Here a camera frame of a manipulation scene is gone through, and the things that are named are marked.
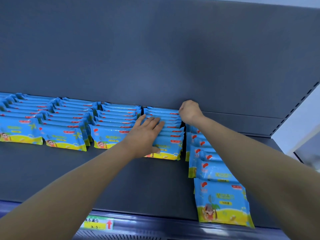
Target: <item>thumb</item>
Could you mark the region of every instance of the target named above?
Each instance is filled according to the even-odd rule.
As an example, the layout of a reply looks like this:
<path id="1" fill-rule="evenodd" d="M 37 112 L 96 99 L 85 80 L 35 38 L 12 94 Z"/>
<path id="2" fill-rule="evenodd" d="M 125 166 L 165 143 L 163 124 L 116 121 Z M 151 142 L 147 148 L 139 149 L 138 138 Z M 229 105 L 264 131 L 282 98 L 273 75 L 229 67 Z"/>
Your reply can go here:
<path id="1" fill-rule="evenodd" d="M 160 149 L 156 146 L 153 146 L 151 149 L 151 153 L 160 153 Z"/>

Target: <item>red label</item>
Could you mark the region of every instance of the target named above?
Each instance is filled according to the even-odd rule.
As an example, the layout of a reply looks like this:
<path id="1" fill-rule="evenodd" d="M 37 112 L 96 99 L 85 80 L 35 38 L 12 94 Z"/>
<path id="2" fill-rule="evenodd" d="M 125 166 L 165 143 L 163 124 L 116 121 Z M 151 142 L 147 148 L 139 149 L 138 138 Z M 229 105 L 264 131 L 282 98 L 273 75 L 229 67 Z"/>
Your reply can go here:
<path id="1" fill-rule="evenodd" d="M 235 190 L 242 190 L 242 187 L 240 185 L 232 185 L 232 187 L 235 189 Z"/>

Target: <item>cartoon character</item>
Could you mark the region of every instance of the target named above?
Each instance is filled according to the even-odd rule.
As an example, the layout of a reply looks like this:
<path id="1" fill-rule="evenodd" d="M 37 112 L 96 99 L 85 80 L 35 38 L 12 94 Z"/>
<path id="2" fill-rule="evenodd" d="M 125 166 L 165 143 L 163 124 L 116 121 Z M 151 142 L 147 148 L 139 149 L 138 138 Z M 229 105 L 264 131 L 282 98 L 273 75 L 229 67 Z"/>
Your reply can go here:
<path id="1" fill-rule="evenodd" d="M 205 205 L 204 212 L 205 212 L 206 218 L 208 220 L 213 220 L 214 219 L 214 213 L 216 212 L 216 210 L 214 210 L 210 204 L 206 204 Z"/>
<path id="2" fill-rule="evenodd" d="M 6 133 L 0 133 L 1 138 L 3 138 L 4 141 L 11 141 L 11 138 Z"/>
<path id="3" fill-rule="evenodd" d="M 98 148 L 106 148 L 106 144 L 102 141 L 98 141 L 97 146 L 98 146 Z"/>
<path id="4" fill-rule="evenodd" d="M 57 144 L 55 142 L 53 142 L 52 140 L 47 140 L 47 145 L 50 147 L 57 147 Z"/>

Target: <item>person's right hand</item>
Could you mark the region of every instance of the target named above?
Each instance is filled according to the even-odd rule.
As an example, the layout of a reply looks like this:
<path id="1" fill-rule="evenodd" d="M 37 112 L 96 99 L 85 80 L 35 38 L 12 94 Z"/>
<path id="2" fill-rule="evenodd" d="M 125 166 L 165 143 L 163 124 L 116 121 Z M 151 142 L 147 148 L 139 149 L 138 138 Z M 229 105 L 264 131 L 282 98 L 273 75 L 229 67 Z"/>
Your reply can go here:
<path id="1" fill-rule="evenodd" d="M 184 101 L 179 109 L 179 115 L 182 121 L 188 125 L 194 125 L 194 122 L 203 117 L 198 103 L 187 100 Z"/>

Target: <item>price tag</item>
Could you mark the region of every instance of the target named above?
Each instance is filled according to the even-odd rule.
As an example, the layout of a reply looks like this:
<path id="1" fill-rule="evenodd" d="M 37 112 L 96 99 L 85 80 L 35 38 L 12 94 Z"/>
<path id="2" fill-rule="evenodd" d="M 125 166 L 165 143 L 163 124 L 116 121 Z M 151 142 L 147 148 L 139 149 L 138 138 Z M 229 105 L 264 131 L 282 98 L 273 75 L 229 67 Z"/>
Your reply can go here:
<path id="1" fill-rule="evenodd" d="M 82 228 L 95 230 L 113 230 L 113 218 L 89 215 L 82 223 Z"/>

